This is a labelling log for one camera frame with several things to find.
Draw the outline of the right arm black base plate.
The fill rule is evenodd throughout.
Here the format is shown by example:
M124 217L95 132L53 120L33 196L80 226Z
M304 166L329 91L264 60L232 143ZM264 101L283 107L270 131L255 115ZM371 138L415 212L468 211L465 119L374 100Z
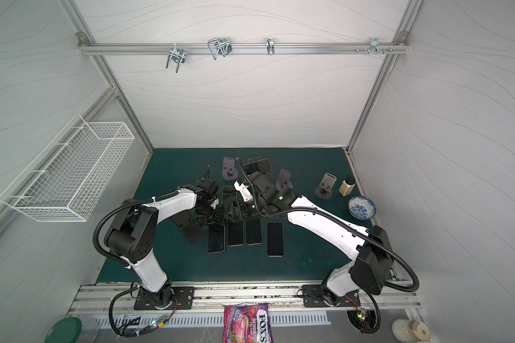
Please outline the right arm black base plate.
M303 300L306 308L316 307L351 307L359 309L361 301L358 290L338 296L318 284L304 284L297 292L296 297Z

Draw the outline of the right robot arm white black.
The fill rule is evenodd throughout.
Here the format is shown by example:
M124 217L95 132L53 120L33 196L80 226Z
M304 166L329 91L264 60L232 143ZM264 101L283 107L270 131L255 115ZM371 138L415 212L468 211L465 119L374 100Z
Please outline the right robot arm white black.
M320 285L323 301L337 306L348 294L362 290L370 297L384 287L412 293L419 289L418 275L396 254L387 232L375 226L362 227L320 208L291 188L278 190L258 171L243 175L234 188L252 214L283 218L326 240L349 258L342 267L331 270Z

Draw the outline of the phone silver edge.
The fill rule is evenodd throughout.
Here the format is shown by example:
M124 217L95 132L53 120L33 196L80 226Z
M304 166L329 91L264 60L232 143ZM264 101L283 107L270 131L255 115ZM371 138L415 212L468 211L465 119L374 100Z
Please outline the phone silver edge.
M234 186L225 186L222 191L222 206L229 207L237 201L237 190Z

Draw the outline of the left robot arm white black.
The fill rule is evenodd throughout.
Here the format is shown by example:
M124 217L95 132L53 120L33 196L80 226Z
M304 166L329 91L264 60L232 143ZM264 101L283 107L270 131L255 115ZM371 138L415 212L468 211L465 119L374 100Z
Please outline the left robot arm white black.
M130 271L150 307L165 309L175 293L154 254L157 227L171 219L190 244L196 243L211 224L220 224L217 190L215 181L203 178L195 186L151 200L125 200L99 221L92 238L94 248Z

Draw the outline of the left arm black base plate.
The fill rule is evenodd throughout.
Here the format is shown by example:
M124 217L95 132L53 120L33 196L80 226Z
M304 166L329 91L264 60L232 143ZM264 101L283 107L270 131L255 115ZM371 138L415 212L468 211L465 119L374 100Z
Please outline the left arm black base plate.
M150 310L190 310L193 305L194 287L167 287L157 293L141 289L136 297L134 309Z

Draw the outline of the black folding phone stand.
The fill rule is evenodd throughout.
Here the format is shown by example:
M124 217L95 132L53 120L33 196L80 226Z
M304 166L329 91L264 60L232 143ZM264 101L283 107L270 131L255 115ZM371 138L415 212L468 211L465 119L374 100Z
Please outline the black folding phone stand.
M190 210L175 214L172 220L189 244L196 243L204 236L203 226L193 217Z

